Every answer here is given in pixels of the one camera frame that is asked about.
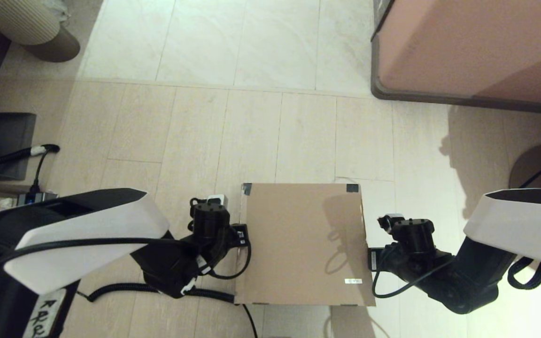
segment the connector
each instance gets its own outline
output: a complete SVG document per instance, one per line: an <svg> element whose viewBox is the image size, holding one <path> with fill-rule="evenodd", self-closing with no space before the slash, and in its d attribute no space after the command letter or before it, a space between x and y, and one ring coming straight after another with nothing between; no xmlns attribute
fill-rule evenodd
<svg viewBox="0 0 541 338"><path fill-rule="evenodd" d="M367 250L367 265L371 272L377 272L379 269L379 259L385 248L369 248Z"/></svg>
<svg viewBox="0 0 541 338"><path fill-rule="evenodd" d="M246 224L233 224L231 228L235 231L235 238L230 242L231 248L245 248L249 243Z"/></svg>
<svg viewBox="0 0 541 338"><path fill-rule="evenodd" d="M387 214L386 216L377 219L379 226L389 234L391 234L391 228L394 226L394 223L403 220L404 216L402 214Z"/></svg>
<svg viewBox="0 0 541 338"><path fill-rule="evenodd" d="M51 192L37 192L37 193L28 193L18 195L16 201L16 206L31 205L32 203L39 203L43 201L49 201L57 199L58 194L53 194Z"/></svg>

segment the white tag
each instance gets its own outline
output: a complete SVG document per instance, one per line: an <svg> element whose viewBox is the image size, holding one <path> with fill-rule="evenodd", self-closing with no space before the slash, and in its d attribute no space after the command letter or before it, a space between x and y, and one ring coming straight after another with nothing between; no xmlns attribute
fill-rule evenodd
<svg viewBox="0 0 541 338"><path fill-rule="evenodd" d="M51 328L58 316L60 305L66 296L66 289L60 289L40 295L37 298L35 307L32 310L31 318L28 320L28 325L24 330L22 338L43 338L49 337Z"/></svg>
<svg viewBox="0 0 541 338"><path fill-rule="evenodd" d="M207 264L206 260L201 255L198 255L195 258L195 260L197 261L197 266L200 268ZM201 273L207 274L209 271L210 271L210 267L207 267L206 269L202 270Z"/></svg>
<svg viewBox="0 0 541 338"><path fill-rule="evenodd" d="M371 268L377 270L377 252L371 252Z"/></svg>
<svg viewBox="0 0 541 338"><path fill-rule="evenodd" d="M344 283L346 284L363 284L363 280L360 278L345 278Z"/></svg>

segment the cylindrical object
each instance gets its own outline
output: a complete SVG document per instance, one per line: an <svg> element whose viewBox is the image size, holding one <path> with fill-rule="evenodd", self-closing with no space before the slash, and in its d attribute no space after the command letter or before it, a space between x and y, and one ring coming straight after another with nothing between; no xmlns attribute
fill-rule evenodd
<svg viewBox="0 0 541 338"><path fill-rule="evenodd" d="M216 203L198 203L193 208L193 235L200 244L216 239L219 229L228 227L227 209Z"/></svg>
<svg viewBox="0 0 541 338"><path fill-rule="evenodd" d="M0 0L0 32L44 61L68 61L81 51L77 39L37 0Z"/></svg>
<svg viewBox="0 0 541 338"><path fill-rule="evenodd" d="M410 219L397 221L392 228L392 235L402 244L405 253L427 254L435 252L433 231L432 221Z"/></svg>

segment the white tile floor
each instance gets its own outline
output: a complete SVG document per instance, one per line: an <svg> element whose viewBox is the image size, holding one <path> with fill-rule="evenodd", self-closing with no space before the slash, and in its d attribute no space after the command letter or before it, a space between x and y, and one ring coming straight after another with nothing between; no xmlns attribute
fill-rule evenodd
<svg viewBox="0 0 541 338"><path fill-rule="evenodd" d="M84 52L46 64L13 47L0 73L0 111L36 113L35 138L62 146L46 163L47 188L148 190L177 237L187 234L194 195L235 201L242 182L355 180L370 246L391 240L373 219L401 212L430 218L438 248L455 253L481 194L505 188L518 156L541 144L541 115L372 98L369 0L68 3L67 26ZM127 257L80 289L140 279ZM378 289L402 284L385 274ZM265 338L541 335L541 286L500 286L498 301L467 316L414 288L369 308L251 310ZM95 304L77 299L64 336L252 335L238 307L119 293Z"/></svg>
<svg viewBox="0 0 541 338"><path fill-rule="evenodd" d="M67 2L73 16L64 25L81 55L43 64L13 45L3 76L370 95L370 0Z"/></svg>

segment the beige cylinder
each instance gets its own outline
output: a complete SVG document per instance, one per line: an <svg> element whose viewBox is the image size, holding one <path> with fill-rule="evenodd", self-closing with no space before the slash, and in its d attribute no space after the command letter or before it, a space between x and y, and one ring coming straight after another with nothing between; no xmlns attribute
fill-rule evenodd
<svg viewBox="0 0 541 338"><path fill-rule="evenodd" d="M45 61L67 61L81 49L38 0L0 0L0 32Z"/></svg>

